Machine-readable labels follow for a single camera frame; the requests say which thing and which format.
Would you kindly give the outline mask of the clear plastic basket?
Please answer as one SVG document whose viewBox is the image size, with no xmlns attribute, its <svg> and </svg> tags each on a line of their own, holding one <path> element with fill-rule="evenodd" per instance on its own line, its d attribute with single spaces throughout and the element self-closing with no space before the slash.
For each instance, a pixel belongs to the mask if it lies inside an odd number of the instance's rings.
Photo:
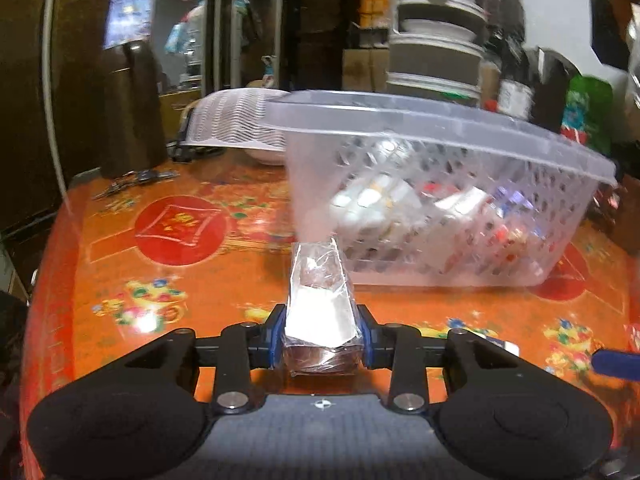
<svg viewBox="0 0 640 480">
<path fill-rule="evenodd" d="M 335 240 L 356 284 L 539 285 L 615 180 L 590 148 L 446 102 L 296 91 L 262 121 L 285 137 L 296 238 Z"/>
</svg>

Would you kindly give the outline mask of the bunch of keys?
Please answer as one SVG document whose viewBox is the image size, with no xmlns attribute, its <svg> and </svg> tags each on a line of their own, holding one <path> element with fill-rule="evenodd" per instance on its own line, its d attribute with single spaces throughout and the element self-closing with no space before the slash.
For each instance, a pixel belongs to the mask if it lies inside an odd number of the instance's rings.
<svg viewBox="0 0 640 480">
<path fill-rule="evenodd" d="M 176 170 L 142 170 L 131 171 L 110 183 L 107 188 L 93 196 L 94 200 L 110 197 L 125 191 L 127 188 L 135 188 L 136 186 L 151 185 L 160 181 L 167 181 L 178 178 L 180 172 Z"/>
</svg>

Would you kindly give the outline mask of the white mesh food cover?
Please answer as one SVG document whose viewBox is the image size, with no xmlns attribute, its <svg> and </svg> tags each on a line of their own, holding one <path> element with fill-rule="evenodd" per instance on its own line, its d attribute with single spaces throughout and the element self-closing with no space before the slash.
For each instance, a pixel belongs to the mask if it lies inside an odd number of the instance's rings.
<svg viewBox="0 0 640 480">
<path fill-rule="evenodd" d="M 269 88 L 220 90 L 186 113 L 180 142 L 194 148 L 245 148 L 282 153 L 285 137 L 264 123 L 268 101 L 288 92 Z"/>
</svg>

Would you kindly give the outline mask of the brown thermos flask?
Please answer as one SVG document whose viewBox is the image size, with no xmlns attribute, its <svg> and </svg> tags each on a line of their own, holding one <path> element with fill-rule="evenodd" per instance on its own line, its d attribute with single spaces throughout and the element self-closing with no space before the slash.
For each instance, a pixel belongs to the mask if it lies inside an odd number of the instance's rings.
<svg viewBox="0 0 640 480">
<path fill-rule="evenodd" d="M 116 179 L 167 158 L 154 54 L 144 40 L 103 51 L 100 171 Z"/>
</svg>

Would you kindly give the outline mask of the green shopping bag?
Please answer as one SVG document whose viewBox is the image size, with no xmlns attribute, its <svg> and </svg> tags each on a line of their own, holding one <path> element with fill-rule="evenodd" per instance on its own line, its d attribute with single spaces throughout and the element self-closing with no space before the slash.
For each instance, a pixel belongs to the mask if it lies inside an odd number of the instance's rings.
<svg viewBox="0 0 640 480">
<path fill-rule="evenodd" d="M 567 139 L 608 155 L 611 136 L 605 123 L 613 102 L 611 85 L 593 76 L 576 75 L 570 80 L 560 133 Z"/>
</svg>

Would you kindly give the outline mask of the dark bottle white label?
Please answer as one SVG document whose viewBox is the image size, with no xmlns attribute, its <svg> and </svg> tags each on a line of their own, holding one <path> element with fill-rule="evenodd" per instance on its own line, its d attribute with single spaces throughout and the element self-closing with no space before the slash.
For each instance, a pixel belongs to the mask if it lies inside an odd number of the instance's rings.
<svg viewBox="0 0 640 480">
<path fill-rule="evenodd" d="M 502 62 L 498 112 L 528 122 L 533 100 L 528 57 L 523 50 L 510 51 Z"/>
</svg>

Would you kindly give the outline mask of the black bag with funnel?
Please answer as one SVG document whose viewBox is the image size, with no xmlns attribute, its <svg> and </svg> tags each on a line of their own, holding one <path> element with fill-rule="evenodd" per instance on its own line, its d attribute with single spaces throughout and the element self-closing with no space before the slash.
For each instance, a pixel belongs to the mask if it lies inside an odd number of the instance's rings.
<svg viewBox="0 0 640 480">
<path fill-rule="evenodd" d="M 529 121 L 559 133 L 566 94 L 573 77 L 580 71 L 560 52 L 536 47 L 525 51 L 529 62 L 529 84 L 533 90 Z"/>
</svg>

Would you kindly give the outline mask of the dark wooden wardrobe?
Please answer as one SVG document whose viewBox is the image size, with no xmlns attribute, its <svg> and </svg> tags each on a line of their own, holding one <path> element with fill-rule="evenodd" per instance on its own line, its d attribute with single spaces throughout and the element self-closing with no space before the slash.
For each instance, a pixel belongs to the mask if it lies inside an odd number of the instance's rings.
<svg viewBox="0 0 640 480">
<path fill-rule="evenodd" d="M 78 174 L 160 164 L 169 102 L 342 84 L 359 0 L 1 0 L 1 234 L 48 226 Z"/>
</svg>

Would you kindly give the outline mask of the tiered mesh food cabinet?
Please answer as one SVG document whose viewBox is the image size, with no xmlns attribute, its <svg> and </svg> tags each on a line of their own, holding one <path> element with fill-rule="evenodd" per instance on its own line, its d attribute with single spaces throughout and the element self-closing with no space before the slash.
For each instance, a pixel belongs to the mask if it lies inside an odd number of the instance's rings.
<svg viewBox="0 0 640 480">
<path fill-rule="evenodd" d="M 480 105 L 486 0 L 390 0 L 386 91 Z"/>
</svg>

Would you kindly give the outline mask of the blue hanging calendar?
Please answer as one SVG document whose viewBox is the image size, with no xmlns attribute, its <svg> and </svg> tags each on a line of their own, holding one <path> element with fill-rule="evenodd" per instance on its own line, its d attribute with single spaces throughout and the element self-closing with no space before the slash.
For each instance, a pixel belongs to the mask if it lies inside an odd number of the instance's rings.
<svg viewBox="0 0 640 480">
<path fill-rule="evenodd" d="M 151 36 L 155 0 L 110 0 L 103 49 L 147 40 Z"/>
</svg>

